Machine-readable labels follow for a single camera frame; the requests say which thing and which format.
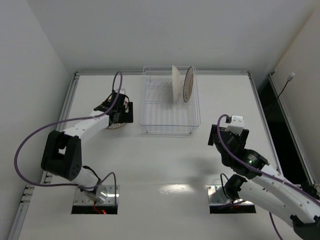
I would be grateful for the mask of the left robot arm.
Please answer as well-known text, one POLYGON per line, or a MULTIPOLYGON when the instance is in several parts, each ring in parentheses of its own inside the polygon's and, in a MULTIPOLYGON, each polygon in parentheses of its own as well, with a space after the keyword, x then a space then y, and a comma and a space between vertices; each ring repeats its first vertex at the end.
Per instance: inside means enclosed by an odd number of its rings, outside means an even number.
POLYGON ((70 181, 89 196, 96 196, 102 180, 90 167, 83 165, 82 148, 101 130, 133 121, 133 102, 126 94, 113 91, 93 109, 88 119, 82 119, 62 131, 49 133, 41 168, 70 181))

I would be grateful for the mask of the small floral plate orange rim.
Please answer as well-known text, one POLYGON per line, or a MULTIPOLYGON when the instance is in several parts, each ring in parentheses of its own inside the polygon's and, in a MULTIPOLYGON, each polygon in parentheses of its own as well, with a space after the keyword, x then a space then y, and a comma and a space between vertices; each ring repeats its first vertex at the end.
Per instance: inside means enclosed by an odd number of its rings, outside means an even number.
MULTIPOLYGON (((126 113, 129 111, 128 104, 129 104, 129 98, 126 97, 124 100, 124 106, 126 107, 126 110, 125 110, 126 113)), ((106 129, 107 130, 116 130, 116 129, 120 129, 120 128, 124 127, 126 124, 127 123, 112 123, 106 129)))

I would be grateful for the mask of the large floral plate orange rim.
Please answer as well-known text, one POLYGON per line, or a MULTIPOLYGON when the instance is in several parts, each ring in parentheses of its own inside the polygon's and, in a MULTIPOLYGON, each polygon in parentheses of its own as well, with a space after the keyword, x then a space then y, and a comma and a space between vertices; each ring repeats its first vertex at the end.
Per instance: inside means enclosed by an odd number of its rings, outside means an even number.
POLYGON ((176 103, 180 97, 180 71, 174 65, 172 65, 172 94, 173 102, 176 103))

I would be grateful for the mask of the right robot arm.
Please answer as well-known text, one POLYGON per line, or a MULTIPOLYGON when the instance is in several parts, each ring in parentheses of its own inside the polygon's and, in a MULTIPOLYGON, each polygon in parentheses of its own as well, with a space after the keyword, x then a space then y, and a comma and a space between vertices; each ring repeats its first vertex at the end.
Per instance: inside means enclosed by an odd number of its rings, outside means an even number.
POLYGON ((303 240, 320 238, 320 201, 293 185, 268 160, 246 149, 249 130, 232 132, 211 127, 208 145, 215 146, 223 165, 235 173, 221 189, 221 201, 244 200, 265 209, 293 228, 303 240))

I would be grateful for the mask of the white plate orange sunburst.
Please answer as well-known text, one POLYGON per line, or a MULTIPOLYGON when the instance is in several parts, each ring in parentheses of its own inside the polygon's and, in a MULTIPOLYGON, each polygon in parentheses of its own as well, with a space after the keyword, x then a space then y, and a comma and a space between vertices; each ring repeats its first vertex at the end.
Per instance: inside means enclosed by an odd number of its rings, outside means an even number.
POLYGON ((183 101, 187 103, 192 95, 193 85, 195 80, 195 68, 190 66, 185 74, 183 83, 183 101))

